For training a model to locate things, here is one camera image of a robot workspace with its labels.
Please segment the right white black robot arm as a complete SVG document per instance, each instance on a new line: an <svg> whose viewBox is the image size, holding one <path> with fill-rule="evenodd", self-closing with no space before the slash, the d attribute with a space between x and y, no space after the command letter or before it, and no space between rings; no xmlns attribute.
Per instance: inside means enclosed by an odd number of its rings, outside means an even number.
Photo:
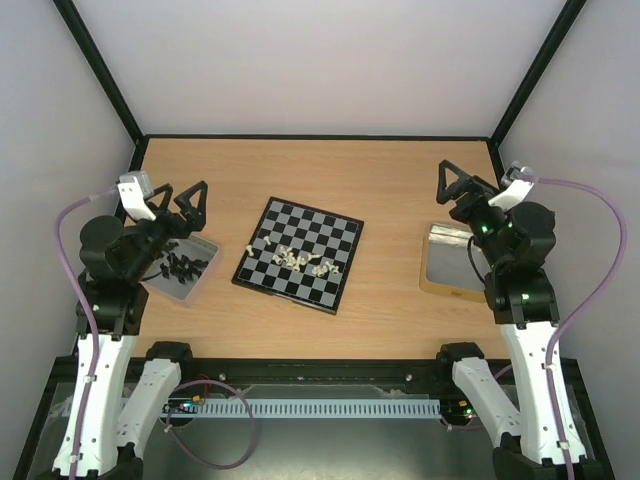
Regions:
<svg viewBox="0 0 640 480"><path fill-rule="evenodd" d="M508 347L517 399L511 401L472 342L442 346L436 379L460 390L493 444L499 479L602 479L572 415L557 335L560 316L543 269L556 244L555 214L527 200L528 168L512 167L495 188L448 160L438 166L436 200L453 202L453 220L465 224L482 252L486 303Z"/></svg>

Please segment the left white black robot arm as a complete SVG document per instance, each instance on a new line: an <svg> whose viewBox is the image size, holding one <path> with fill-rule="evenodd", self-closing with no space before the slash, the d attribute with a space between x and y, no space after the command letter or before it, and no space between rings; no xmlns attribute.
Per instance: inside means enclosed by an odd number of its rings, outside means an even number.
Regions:
<svg viewBox="0 0 640 480"><path fill-rule="evenodd" d="M149 297L143 279L166 244L206 224L208 185L179 195L153 188L145 172L125 174L107 190L132 219L100 215L81 229L81 274L68 275L78 297L78 367L71 411L58 453L42 479L139 479L154 424L192 360L186 343L154 346L129 399L126 372Z"/></svg>

